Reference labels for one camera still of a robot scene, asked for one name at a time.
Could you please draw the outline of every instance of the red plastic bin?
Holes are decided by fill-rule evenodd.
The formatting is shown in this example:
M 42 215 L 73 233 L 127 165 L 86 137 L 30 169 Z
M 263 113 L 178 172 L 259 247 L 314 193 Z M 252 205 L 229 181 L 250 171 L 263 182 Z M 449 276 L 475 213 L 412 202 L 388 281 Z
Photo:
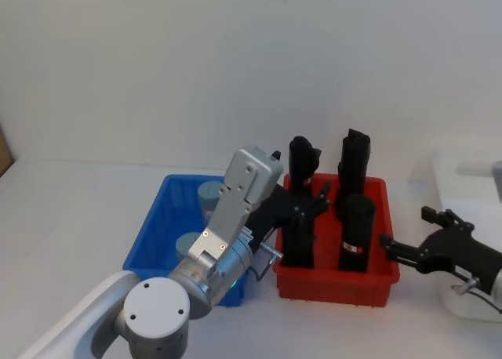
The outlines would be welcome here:
M 338 175 L 315 174 L 312 177 L 313 194 L 326 182 L 331 182 L 329 199 L 334 201 L 338 190 Z M 289 186 L 289 176 L 284 187 Z M 382 179 L 366 178 L 365 196 L 375 203 L 373 235 L 369 248 L 368 271 L 356 273 L 338 271 L 341 247 L 341 225 L 332 207 L 314 221 L 314 269 L 274 265 L 279 296 L 286 299 L 355 304 L 359 306 L 385 306 L 391 286 L 399 281 L 398 264 L 385 256 L 379 245 L 379 236 L 385 232 L 393 237 L 387 188 Z M 279 230 L 275 247 L 282 250 L 282 231 Z

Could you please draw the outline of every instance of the white wall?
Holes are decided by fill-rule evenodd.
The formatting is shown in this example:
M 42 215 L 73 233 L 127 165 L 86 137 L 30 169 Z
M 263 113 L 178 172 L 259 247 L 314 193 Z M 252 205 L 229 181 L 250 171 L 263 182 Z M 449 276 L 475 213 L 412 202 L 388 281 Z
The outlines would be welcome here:
M 370 171 L 502 140 L 501 0 L 0 0 L 0 122 L 17 157 L 224 168 L 304 134 Z

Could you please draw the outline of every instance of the blue plastic bin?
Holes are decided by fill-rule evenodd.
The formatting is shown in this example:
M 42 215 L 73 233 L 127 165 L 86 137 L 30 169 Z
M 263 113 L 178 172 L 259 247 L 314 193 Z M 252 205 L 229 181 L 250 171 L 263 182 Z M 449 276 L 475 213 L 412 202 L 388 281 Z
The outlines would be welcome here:
M 176 240 L 187 232 L 202 232 L 204 222 L 197 189 L 206 181 L 223 182 L 221 176 L 170 175 L 164 179 L 122 269 L 142 280 L 165 277 L 176 267 Z M 220 301 L 220 306 L 240 306 L 244 274 Z

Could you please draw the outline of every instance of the white label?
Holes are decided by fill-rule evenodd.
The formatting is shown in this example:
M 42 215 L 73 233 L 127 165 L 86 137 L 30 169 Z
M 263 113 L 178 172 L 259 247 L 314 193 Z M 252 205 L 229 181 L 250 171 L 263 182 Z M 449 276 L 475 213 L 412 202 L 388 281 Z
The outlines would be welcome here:
M 472 278 L 472 274 L 470 272 L 468 272 L 465 269 L 462 269 L 461 267 L 459 267 L 457 265 L 455 265 L 455 273 L 460 274 L 461 276 L 466 277 L 467 279 Z
M 246 226 L 244 226 L 239 234 L 242 241 L 248 244 L 253 239 L 253 232 Z
M 343 243 L 343 246 L 345 249 L 347 249 L 349 252 L 357 253 L 358 252 L 358 247 L 355 247 L 353 245 L 347 244 L 345 241 Z

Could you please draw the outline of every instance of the cardboard box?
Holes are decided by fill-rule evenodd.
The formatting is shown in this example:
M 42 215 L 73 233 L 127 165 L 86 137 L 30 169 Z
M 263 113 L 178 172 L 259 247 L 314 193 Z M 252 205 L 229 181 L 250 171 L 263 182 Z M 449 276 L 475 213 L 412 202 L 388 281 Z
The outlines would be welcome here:
M 10 154 L 9 148 L 7 147 L 7 142 L 3 136 L 3 132 L 0 129 L 0 176 L 4 174 L 5 171 L 13 163 L 13 157 Z

